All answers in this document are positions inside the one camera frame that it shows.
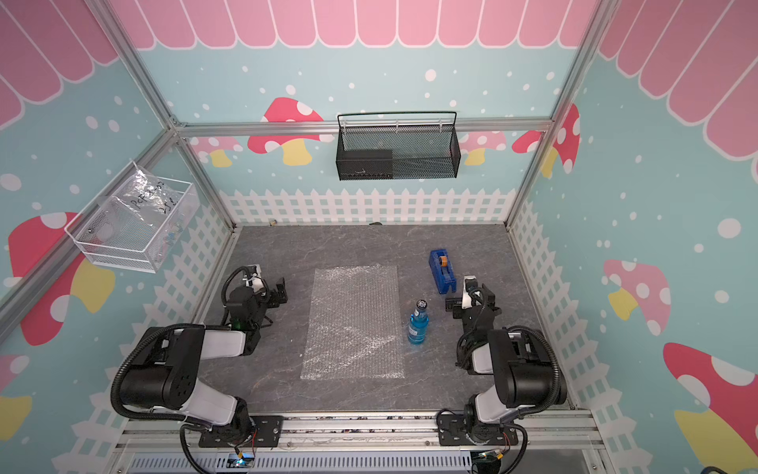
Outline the clear bubble wrap sheet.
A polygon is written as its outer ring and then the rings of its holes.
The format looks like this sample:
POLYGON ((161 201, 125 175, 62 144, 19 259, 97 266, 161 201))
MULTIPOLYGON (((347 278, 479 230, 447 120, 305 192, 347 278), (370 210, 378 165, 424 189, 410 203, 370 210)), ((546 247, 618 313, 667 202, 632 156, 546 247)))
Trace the clear bubble wrap sheet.
POLYGON ((397 268, 370 265, 317 270, 301 378, 404 376, 397 268))

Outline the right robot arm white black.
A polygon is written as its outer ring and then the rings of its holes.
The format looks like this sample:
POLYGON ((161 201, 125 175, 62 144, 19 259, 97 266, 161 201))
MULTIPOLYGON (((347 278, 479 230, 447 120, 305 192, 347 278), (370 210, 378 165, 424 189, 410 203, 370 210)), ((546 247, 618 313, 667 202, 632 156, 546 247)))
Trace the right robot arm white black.
POLYGON ((489 376, 493 384, 470 397, 461 413, 435 415, 442 446, 517 446, 515 422, 539 414, 568 398, 555 351, 544 334, 526 326, 497 329, 501 308, 495 294, 474 276, 464 278, 462 295, 448 297, 445 309, 462 322, 456 367, 489 376))

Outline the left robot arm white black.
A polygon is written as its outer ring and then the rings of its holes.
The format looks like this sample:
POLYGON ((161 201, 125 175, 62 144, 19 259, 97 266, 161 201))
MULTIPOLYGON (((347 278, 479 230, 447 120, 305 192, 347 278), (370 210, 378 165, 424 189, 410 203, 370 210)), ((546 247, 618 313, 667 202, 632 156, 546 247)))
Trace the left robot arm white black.
POLYGON ((215 442, 238 448, 259 430, 247 403, 199 379, 202 361, 252 355, 262 331, 274 324, 266 313, 288 302, 286 280, 272 286, 256 265, 237 268, 221 288, 219 325, 181 323, 147 329, 126 356, 112 383, 113 409, 132 420, 177 421, 215 442))

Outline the clear plastic bag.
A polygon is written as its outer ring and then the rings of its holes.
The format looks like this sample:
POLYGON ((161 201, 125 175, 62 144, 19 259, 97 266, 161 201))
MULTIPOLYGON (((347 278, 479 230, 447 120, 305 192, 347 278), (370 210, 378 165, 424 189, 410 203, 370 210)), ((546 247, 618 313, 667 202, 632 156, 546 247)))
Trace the clear plastic bag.
POLYGON ((149 240, 177 207, 182 194, 163 178, 137 168, 111 197, 120 230, 149 240))

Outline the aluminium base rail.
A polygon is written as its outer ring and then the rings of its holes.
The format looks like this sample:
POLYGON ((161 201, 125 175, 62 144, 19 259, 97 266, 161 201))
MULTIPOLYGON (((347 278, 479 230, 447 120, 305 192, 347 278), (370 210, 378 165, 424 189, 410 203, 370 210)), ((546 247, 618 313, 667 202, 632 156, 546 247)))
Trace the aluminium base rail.
MULTIPOLYGON (((282 412, 273 452, 442 450, 433 411, 282 412)), ((518 422, 531 450, 603 450, 588 410, 549 410, 518 422)), ((114 454, 179 453, 179 425, 129 422, 114 454)))

